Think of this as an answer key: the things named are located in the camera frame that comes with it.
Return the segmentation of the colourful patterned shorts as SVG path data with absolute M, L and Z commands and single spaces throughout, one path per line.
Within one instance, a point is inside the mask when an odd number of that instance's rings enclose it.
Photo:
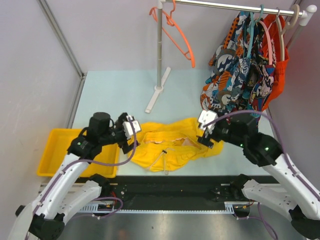
M 233 20 L 227 36 L 209 62 L 211 76 L 200 95 L 200 105 L 218 116 L 252 110 L 258 122 L 274 85 L 276 62 L 268 65 L 268 44 L 263 27 L 254 26 L 251 58 L 246 59 L 249 36 L 244 43 L 244 26 L 250 12 L 241 11 Z

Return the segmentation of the white clothes rack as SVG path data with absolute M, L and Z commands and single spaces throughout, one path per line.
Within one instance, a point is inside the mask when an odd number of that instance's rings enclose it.
M 235 5 L 235 4 L 227 4 L 227 3 L 215 3 L 215 2 L 199 1 L 199 0 L 176 0 L 176 4 L 209 7 L 209 8 L 215 8 L 215 9 L 226 9 L 226 10 L 234 10 L 234 11 L 248 11 L 253 13 L 260 13 L 261 11 L 261 7 L 243 6 L 243 5 Z M 285 45 L 285 48 L 287 48 L 287 50 L 290 49 L 291 45 L 296 40 L 297 36 L 301 33 L 303 27 L 305 27 L 309 23 L 314 13 L 317 12 L 317 9 L 318 8 L 316 5 L 311 4 L 305 10 L 299 10 L 299 18 L 296 24 L 294 25 L 293 28 L 287 30 L 283 36 L 284 45 Z M 273 8 L 264 7 L 263 13 L 276 15 L 276 18 L 277 18 L 277 13 L 279 10 L 280 10 L 279 18 L 280 18 L 282 27 L 284 27 L 286 22 L 290 22 L 292 20 L 292 15 L 294 14 L 292 9 L 281 10 L 279 8 L 273 9 Z M 147 114 L 151 113 L 159 95 L 164 91 L 164 85 L 171 72 L 171 68 L 167 67 L 164 73 L 162 73 L 162 41 L 160 43 L 158 36 L 157 36 L 156 51 L 157 51 L 156 85 L 154 87 L 154 93 L 145 109 L 145 112 Z

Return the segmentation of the yellow plastic bin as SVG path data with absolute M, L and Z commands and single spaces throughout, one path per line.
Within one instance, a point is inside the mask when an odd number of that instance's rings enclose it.
M 79 133 L 80 129 L 54 128 L 49 136 L 38 165 L 37 175 L 41 177 L 53 177 L 61 166 L 67 149 Z M 117 144 L 106 145 L 102 147 L 102 152 L 94 160 L 106 163 L 116 164 L 119 161 L 120 148 Z M 90 164 L 90 166 L 80 175 L 81 178 L 88 178 L 94 174 L 102 175 L 106 178 L 116 176 L 116 166 L 102 166 L 99 164 Z

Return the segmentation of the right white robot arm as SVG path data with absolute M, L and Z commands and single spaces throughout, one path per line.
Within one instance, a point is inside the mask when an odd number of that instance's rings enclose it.
M 292 227 L 309 240 L 320 238 L 320 192 L 298 170 L 272 136 L 258 131 L 256 120 L 249 114 L 230 118 L 203 111 L 198 118 L 203 135 L 198 142 L 212 148 L 214 142 L 224 141 L 242 148 L 252 164 L 268 172 L 284 189 L 284 193 L 265 187 L 245 174 L 230 184 L 230 194 L 237 200 L 253 200 L 278 212 Z

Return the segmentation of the pink hanger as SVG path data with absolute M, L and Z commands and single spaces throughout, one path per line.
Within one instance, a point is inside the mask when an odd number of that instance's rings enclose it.
M 260 25 L 264 29 L 264 35 L 265 35 L 266 40 L 267 40 L 268 65 L 272 66 L 273 65 L 273 48 L 272 48 L 272 41 L 271 41 L 271 37 L 270 37 L 270 34 L 269 34 L 269 30 L 268 30 L 267 26 L 265 25 L 265 23 L 262 20 L 259 20 L 258 22 L 260 23 Z

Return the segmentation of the aluminium corner post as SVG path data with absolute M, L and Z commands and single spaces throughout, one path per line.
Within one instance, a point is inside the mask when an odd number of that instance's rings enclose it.
M 46 17 L 48 24 L 50 25 L 53 33 L 55 34 L 58 42 L 60 43 L 60 46 L 62 47 L 66 57 L 68 58 L 69 62 L 71 63 L 71 66 L 73 67 L 77 75 L 75 94 L 72 100 L 71 110 L 68 115 L 66 124 L 67 128 L 71 128 L 75 120 L 76 112 L 83 92 L 87 74 L 82 71 L 80 64 L 78 63 L 78 60 L 76 59 L 76 56 L 70 44 L 68 43 L 48 2 L 46 0 L 37 0 L 37 3 L 40 9 L 42 10 L 44 16 Z

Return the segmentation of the orange-red shorts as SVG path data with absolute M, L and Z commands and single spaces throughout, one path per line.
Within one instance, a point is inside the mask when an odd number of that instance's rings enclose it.
M 283 91 L 285 87 L 285 76 L 286 68 L 289 62 L 289 53 L 287 48 L 284 48 L 284 60 L 281 58 L 281 44 L 277 23 L 275 22 L 276 15 L 268 14 L 263 22 L 268 28 L 271 42 L 273 43 L 273 60 L 275 61 L 275 71 L 274 71 L 274 83 L 272 87 L 272 92 L 269 95 L 266 104 L 263 106 L 262 110 L 266 110 L 269 103 L 276 99 Z

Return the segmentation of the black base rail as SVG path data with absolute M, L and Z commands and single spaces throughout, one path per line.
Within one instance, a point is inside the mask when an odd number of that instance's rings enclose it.
M 133 214 L 197 214 L 248 210 L 257 203 L 245 197 L 238 176 L 117 176 L 103 180 L 101 197 L 109 209 Z

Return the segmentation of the orange plastic hanger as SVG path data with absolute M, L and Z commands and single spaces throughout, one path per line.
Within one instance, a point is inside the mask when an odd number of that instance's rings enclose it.
M 162 43 L 163 34 L 165 34 L 173 45 L 178 49 L 178 51 L 190 62 L 192 68 L 196 67 L 196 58 L 192 49 L 192 46 L 186 37 L 185 33 L 174 20 L 173 15 L 177 7 L 176 0 L 172 1 L 172 7 L 169 12 L 164 10 L 164 4 L 166 0 L 157 0 L 156 6 L 149 10 L 149 15 L 152 16 L 157 24 L 157 37 Z M 179 41 L 176 37 L 172 36 L 166 27 L 173 28 L 177 35 L 179 36 Z

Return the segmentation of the yellow shorts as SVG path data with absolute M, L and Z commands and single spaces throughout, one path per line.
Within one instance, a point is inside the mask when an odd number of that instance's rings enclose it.
M 181 169 L 199 158 L 218 156 L 224 142 L 212 141 L 209 148 L 198 142 L 203 132 L 198 129 L 195 117 L 173 123 L 146 122 L 136 134 L 137 146 L 130 160 L 149 172 L 169 172 Z

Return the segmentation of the beige wooden hanger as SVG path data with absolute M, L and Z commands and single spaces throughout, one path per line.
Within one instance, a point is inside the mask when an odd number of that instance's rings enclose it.
M 294 4 L 291 9 L 293 10 L 292 19 L 289 22 L 286 22 L 284 27 L 282 27 L 282 23 L 280 20 L 280 10 L 277 13 L 276 17 L 276 25 L 278 29 L 278 36 L 279 36 L 279 44 L 280 44 L 280 60 L 283 62 L 285 60 L 285 41 L 284 41 L 284 34 L 287 30 L 292 29 L 298 18 L 300 16 L 300 6 L 298 4 Z

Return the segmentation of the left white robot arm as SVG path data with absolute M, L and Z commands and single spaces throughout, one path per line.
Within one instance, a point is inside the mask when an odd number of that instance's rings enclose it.
M 60 167 L 42 192 L 16 210 L 8 239 L 26 240 L 31 234 L 39 240 L 56 240 L 71 218 L 89 202 L 110 201 L 122 205 L 123 201 L 112 194 L 109 180 L 97 173 L 73 194 L 68 192 L 90 165 L 109 166 L 95 160 L 104 146 L 116 144 L 124 154 L 135 154 L 140 131 L 139 122 L 126 112 L 116 121 L 106 112 L 94 113 L 88 126 L 72 140 Z

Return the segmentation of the teal hanger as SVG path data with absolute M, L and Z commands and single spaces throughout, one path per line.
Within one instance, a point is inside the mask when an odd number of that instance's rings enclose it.
M 254 13 L 251 11 L 249 13 L 249 20 L 246 20 L 246 22 L 244 24 L 243 43 L 244 44 L 246 43 L 248 36 L 249 36 L 249 42 L 247 45 L 247 51 L 244 51 L 243 56 L 246 57 L 246 59 L 248 59 L 248 60 L 251 58 L 251 51 L 252 51 L 253 40 L 254 40 L 254 27 L 255 27 L 256 23 L 262 18 L 263 12 L 264 12 L 264 5 L 261 4 L 259 17 L 256 20 L 254 20 Z

